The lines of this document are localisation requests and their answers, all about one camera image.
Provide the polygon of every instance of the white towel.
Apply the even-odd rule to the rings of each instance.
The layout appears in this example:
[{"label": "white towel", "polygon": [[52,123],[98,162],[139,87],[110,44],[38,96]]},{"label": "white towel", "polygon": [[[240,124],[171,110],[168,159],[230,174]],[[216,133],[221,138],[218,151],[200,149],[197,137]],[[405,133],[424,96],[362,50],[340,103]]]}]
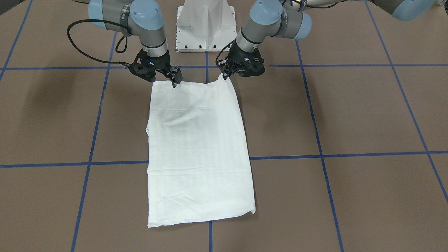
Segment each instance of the white towel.
[{"label": "white towel", "polygon": [[230,79],[154,82],[148,227],[255,213],[246,135]]}]

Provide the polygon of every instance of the white cloth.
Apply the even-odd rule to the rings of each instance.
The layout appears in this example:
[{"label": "white cloth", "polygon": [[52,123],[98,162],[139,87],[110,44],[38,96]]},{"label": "white cloth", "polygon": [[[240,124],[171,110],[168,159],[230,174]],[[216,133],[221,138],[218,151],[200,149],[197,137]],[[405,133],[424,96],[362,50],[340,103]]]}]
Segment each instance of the white cloth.
[{"label": "white cloth", "polygon": [[230,79],[154,82],[148,227],[255,213],[246,135]]}]

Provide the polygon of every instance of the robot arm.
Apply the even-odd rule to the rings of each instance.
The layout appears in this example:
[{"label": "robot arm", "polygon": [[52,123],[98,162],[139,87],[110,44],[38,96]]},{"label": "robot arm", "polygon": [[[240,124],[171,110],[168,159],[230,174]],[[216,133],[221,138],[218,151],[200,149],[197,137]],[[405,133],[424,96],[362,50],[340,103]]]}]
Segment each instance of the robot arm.
[{"label": "robot arm", "polygon": [[121,32],[125,37],[139,37],[142,49],[128,66],[132,74],[154,82],[157,71],[171,80],[173,87],[182,81],[181,70],[170,65],[164,18],[156,1],[90,0],[88,13],[91,19],[121,24],[94,22],[98,27]]},{"label": "robot arm", "polygon": [[[420,16],[434,3],[434,0],[369,1],[401,21]],[[266,36],[304,39],[309,34],[312,23],[311,17],[302,11],[307,6],[317,7],[338,2],[342,0],[257,0],[237,37],[231,42],[227,57],[224,60],[216,58],[216,65],[224,79],[234,73],[241,77],[263,74],[264,60],[257,47]]]}]

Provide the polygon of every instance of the brown floor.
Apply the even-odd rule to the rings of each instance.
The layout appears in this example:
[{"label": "brown floor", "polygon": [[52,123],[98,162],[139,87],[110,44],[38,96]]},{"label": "brown floor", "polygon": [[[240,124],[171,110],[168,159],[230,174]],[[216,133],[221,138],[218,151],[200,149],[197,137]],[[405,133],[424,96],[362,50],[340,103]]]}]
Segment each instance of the brown floor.
[{"label": "brown floor", "polygon": [[[215,80],[216,53],[174,52],[184,1],[158,2],[172,64],[185,80]],[[239,28],[253,1],[229,3]],[[72,48],[66,27],[87,5],[34,0],[1,15],[0,251],[448,251],[448,17],[434,6],[400,22],[368,7],[307,10],[300,52],[267,38],[266,73],[231,78],[256,214],[154,229],[151,84]],[[111,31],[85,24],[73,36],[110,54]],[[129,42],[114,60],[133,60]]]}]

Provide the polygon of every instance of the light blue joint cap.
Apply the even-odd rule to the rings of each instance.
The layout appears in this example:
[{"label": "light blue joint cap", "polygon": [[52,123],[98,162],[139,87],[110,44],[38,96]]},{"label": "light blue joint cap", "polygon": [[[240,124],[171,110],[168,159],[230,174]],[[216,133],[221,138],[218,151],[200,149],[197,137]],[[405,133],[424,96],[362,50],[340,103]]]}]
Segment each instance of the light blue joint cap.
[{"label": "light blue joint cap", "polygon": [[131,4],[131,17],[146,30],[158,30],[164,25],[159,4],[154,0],[135,0]]},{"label": "light blue joint cap", "polygon": [[401,21],[410,21],[427,11],[435,0],[404,0],[392,16]]},{"label": "light blue joint cap", "polygon": [[303,13],[302,25],[300,25],[300,29],[297,32],[297,35],[294,39],[304,39],[310,34],[311,28],[313,27],[313,21],[311,20],[311,16]]},{"label": "light blue joint cap", "polygon": [[283,6],[278,0],[257,0],[250,8],[250,18],[259,25],[271,25],[277,22],[283,13]]},{"label": "light blue joint cap", "polygon": [[[89,13],[90,19],[101,19],[103,18],[103,0],[90,0],[89,8],[87,9],[87,12]],[[104,23],[100,22],[93,22],[95,26],[98,26],[99,28],[106,29],[106,25]]]}]

